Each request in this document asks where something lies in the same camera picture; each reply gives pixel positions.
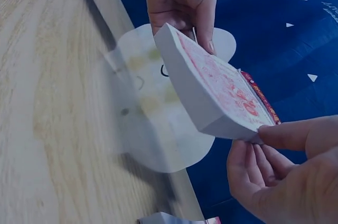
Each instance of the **white triangle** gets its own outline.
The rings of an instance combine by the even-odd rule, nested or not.
[[[308,74],[308,77],[312,80],[312,82],[315,82],[318,76],[313,75],[313,74]]]

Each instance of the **wooden table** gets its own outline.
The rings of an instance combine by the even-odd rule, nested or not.
[[[1,224],[203,218],[185,170],[156,173],[112,144],[123,103],[104,57],[132,25],[106,2],[104,19],[93,0],[0,0]]]

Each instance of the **blue cloth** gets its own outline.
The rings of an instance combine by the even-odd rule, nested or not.
[[[149,22],[145,0],[122,2],[135,27]],[[252,75],[281,121],[338,114],[338,0],[218,0],[215,26],[234,35],[230,63]],[[216,139],[187,169],[201,209],[224,223],[261,223],[231,198],[230,144]],[[295,163],[306,160],[304,153],[282,153]]]

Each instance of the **white paper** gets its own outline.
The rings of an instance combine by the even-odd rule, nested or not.
[[[215,137],[261,143],[257,129],[273,125],[230,64],[165,24],[155,35],[166,70],[197,130]]]

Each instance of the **hand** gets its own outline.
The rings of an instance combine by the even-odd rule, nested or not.
[[[267,223],[337,223],[338,116],[261,127],[266,145],[234,141],[230,192]],[[306,151],[295,165],[274,148]]]
[[[197,41],[210,54],[215,54],[212,43],[216,0],[147,0],[153,34],[165,23]]]

